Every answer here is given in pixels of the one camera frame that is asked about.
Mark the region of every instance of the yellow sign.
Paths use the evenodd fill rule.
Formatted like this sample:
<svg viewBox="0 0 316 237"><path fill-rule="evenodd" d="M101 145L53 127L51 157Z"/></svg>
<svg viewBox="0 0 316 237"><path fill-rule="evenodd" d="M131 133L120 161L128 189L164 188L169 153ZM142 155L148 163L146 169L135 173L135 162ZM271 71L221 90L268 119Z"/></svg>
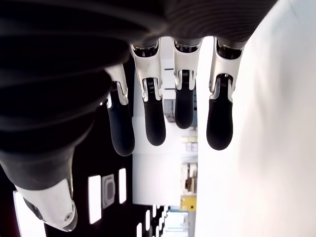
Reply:
<svg viewBox="0 0 316 237"><path fill-rule="evenodd" d="M197 210L197 196L181 195L180 208L182 211L196 211Z"/></svg>

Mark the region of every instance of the robotic hand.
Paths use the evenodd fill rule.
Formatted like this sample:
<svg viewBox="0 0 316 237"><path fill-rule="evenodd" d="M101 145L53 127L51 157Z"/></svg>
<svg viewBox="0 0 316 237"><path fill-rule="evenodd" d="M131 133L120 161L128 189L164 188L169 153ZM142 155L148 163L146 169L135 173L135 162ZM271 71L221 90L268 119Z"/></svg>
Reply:
<svg viewBox="0 0 316 237"><path fill-rule="evenodd" d="M2 1L0 165L28 207L57 229L75 228L73 152L89 133L94 113L106 98L115 150L122 156L133 150L123 68L110 67L126 61L130 48L148 140L155 146L164 142L158 40L162 36L173 37L175 42L176 123L180 128L192 123L202 38L216 36L206 134L211 147L226 148L233 134L232 93L244 45L275 2L171 0L166 4L154 0L152 5L157 7L152 7L139 0L132 4Z"/></svg>

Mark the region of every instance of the black fingertip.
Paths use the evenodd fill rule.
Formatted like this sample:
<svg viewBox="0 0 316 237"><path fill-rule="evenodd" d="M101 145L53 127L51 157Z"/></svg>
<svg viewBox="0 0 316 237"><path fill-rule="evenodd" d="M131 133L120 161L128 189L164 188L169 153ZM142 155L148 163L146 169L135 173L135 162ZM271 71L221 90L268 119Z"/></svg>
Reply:
<svg viewBox="0 0 316 237"><path fill-rule="evenodd" d="M189 128L193 122L194 90L176 89L175 122L181 129Z"/></svg>

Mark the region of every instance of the screw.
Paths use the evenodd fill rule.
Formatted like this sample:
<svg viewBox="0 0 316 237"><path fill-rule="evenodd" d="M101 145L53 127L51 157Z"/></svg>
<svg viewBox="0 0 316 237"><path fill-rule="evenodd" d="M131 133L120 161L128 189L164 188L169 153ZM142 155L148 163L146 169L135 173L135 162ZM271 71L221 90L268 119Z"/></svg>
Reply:
<svg viewBox="0 0 316 237"><path fill-rule="evenodd" d="M65 221L68 221L72 216L73 216L72 212L68 213L67 216L65 217Z"/></svg>

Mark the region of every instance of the black rubber fingertip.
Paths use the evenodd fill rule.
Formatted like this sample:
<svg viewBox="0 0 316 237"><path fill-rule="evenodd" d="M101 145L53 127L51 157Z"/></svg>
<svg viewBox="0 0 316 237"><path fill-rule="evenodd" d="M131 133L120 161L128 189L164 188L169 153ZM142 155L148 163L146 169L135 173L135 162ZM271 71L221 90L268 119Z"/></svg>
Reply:
<svg viewBox="0 0 316 237"><path fill-rule="evenodd" d="M111 138L115 151L123 156L132 154L135 147L135 137L129 105L122 105L119 101L112 101L108 109L111 126Z"/></svg>
<svg viewBox="0 0 316 237"><path fill-rule="evenodd" d="M154 146L160 146L166 139L162 99L144 102L145 126L148 141Z"/></svg>
<svg viewBox="0 0 316 237"><path fill-rule="evenodd" d="M193 122L194 90L176 89L175 122L181 129L189 128Z"/></svg>
<svg viewBox="0 0 316 237"><path fill-rule="evenodd" d="M209 100L206 137L211 148L221 151L233 137L233 104L226 100Z"/></svg>

